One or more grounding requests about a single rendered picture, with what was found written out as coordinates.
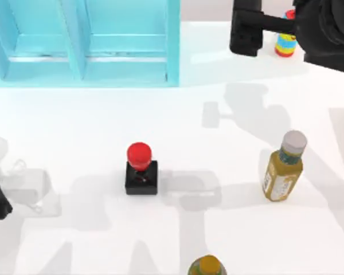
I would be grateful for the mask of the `yellow bottle with grey cap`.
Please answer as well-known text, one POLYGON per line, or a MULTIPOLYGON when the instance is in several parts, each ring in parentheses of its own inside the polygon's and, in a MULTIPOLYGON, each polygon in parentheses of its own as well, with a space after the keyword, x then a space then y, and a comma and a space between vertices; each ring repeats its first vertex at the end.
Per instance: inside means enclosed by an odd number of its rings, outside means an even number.
POLYGON ((280 202, 288 198, 303 171, 306 145, 306 136, 298 130, 283 136, 280 148, 270 155, 264 175, 262 189, 267 199, 280 202))

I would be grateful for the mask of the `stack of coloured rings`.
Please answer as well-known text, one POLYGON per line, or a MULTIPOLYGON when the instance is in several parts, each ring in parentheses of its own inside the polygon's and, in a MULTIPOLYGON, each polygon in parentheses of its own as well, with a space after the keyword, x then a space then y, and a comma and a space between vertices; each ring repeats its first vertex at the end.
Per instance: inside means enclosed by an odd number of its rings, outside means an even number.
POLYGON ((275 52, 280 57, 291 57, 295 52, 296 45, 295 35, 279 33, 275 44, 275 52))

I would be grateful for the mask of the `light blue rack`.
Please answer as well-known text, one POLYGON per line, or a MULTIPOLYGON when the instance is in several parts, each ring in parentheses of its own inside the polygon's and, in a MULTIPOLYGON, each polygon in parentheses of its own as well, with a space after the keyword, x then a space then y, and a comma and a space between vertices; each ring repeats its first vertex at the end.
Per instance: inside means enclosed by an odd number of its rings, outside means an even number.
POLYGON ((0 87, 176 87, 181 0, 0 0, 0 87))

